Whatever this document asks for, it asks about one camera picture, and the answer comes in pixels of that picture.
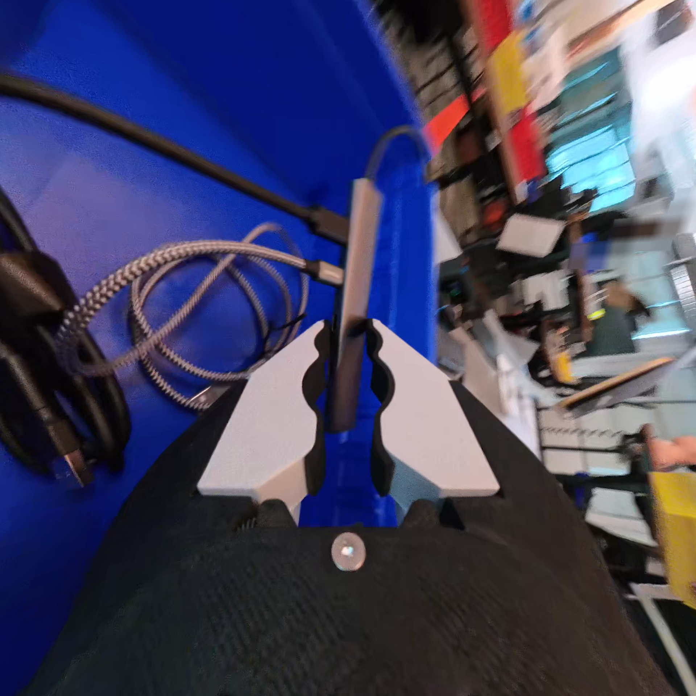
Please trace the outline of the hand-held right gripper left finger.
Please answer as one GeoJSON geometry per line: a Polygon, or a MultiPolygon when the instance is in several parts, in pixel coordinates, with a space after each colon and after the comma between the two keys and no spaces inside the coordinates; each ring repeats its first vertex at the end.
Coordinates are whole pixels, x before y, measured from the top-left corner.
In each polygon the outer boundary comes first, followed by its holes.
{"type": "Polygon", "coordinates": [[[331,323],[316,322],[248,379],[198,481],[203,496],[280,500],[299,522],[324,483],[324,416],[331,323]]]}

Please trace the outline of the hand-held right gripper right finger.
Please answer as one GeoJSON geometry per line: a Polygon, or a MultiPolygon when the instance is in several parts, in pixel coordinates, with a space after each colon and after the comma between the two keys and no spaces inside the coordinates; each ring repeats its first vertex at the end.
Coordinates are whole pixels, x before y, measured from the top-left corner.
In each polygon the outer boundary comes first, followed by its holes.
{"type": "Polygon", "coordinates": [[[378,401],[370,474],[396,524],[420,501],[439,517],[463,500],[494,500],[500,483],[459,401],[461,384],[379,320],[366,322],[365,335],[378,401]]]}

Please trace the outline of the grey usb hub with cable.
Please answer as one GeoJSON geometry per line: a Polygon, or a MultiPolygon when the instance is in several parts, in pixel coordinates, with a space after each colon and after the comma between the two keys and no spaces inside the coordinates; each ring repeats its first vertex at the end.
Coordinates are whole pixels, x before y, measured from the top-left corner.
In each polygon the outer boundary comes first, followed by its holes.
{"type": "Polygon", "coordinates": [[[327,430],[343,433],[355,427],[374,259],[384,195],[377,175],[389,145],[405,136],[415,146],[418,161],[427,164],[428,149],[419,129],[398,125],[381,135],[365,171],[355,179],[349,217],[344,280],[333,327],[333,362],[327,396],[327,430]]]}

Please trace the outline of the blue plastic bin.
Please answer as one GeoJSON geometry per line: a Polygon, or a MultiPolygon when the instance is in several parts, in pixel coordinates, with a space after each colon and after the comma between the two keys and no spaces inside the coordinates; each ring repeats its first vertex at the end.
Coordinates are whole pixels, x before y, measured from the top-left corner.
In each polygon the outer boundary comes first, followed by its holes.
{"type": "MultiPolygon", "coordinates": [[[[1,71],[151,129],[301,205],[347,213],[378,137],[417,123],[366,1],[2,1],[1,71]]],[[[110,134],[1,99],[1,187],[78,295],[162,244],[285,228],[311,259],[338,245],[293,216],[110,134]]],[[[1,694],[63,628],[104,533],[196,416],[132,366],[125,467],[80,489],[1,451],[1,694]]]]}

